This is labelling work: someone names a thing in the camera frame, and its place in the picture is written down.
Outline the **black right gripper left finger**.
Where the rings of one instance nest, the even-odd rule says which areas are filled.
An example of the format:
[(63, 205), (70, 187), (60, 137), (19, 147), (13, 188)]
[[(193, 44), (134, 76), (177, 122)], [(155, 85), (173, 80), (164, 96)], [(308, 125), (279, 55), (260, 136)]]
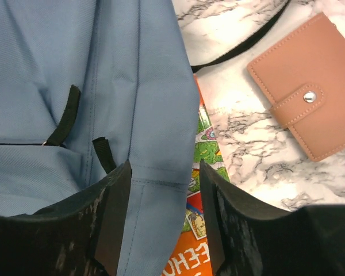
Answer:
[(34, 214), (0, 216), (0, 275), (116, 275), (129, 162)]

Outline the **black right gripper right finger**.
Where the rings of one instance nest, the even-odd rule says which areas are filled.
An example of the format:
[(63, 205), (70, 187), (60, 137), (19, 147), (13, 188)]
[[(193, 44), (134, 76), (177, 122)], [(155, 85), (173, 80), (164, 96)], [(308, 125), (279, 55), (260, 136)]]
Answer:
[(276, 208), (200, 163), (214, 275), (345, 275), (345, 204)]

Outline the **blue student backpack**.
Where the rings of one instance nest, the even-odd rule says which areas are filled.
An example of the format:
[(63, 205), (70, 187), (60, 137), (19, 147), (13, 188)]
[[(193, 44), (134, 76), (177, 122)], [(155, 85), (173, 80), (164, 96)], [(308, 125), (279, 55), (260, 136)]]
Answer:
[(116, 275), (160, 275), (183, 226), (198, 102), (171, 1), (0, 1), (0, 216), (129, 162)]

